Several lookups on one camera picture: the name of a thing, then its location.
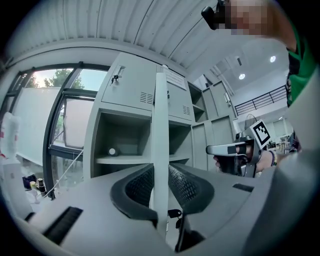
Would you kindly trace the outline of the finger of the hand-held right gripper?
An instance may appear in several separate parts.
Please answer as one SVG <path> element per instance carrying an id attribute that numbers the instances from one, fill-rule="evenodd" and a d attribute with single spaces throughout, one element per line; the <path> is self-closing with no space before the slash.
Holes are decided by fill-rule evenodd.
<path id="1" fill-rule="evenodd" d="M 235 144 L 208 145 L 206 153 L 213 156 L 236 156 L 237 146 Z"/>

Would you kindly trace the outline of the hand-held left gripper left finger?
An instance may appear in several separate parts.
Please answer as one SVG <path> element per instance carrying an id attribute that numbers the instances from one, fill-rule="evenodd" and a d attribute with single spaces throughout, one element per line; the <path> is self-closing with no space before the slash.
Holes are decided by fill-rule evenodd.
<path id="1" fill-rule="evenodd" d="M 46 256 L 172 256 L 149 208 L 151 163 L 91 178 L 15 223 Z"/>

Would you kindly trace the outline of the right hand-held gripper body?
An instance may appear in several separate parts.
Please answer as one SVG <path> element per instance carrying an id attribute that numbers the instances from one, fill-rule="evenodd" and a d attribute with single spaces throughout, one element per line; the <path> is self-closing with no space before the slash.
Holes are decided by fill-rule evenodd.
<path id="1" fill-rule="evenodd" d="M 271 136 L 262 120 L 254 122 L 243 132 L 235 136 L 235 156 L 216 156 L 219 170 L 226 174 L 254 178 L 258 175 L 256 164 L 260 160 L 262 151 L 267 150 Z"/>

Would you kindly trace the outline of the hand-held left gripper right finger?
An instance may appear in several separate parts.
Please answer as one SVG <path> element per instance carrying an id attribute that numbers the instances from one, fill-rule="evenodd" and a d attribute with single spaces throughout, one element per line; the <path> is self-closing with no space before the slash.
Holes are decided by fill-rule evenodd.
<path id="1" fill-rule="evenodd" d="M 254 189 L 251 181 L 170 163 L 168 187 L 181 209 L 175 252 L 185 251 L 220 231 L 251 195 Z"/>

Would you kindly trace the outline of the person's right hand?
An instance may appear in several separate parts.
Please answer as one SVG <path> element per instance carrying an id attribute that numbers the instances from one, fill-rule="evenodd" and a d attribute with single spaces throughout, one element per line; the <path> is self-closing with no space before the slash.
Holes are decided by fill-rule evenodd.
<path id="1" fill-rule="evenodd" d="M 273 161 L 273 155 L 270 151 L 263 150 L 261 152 L 260 159 L 256 164 L 256 172 L 262 172 L 264 169 L 271 167 Z"/>

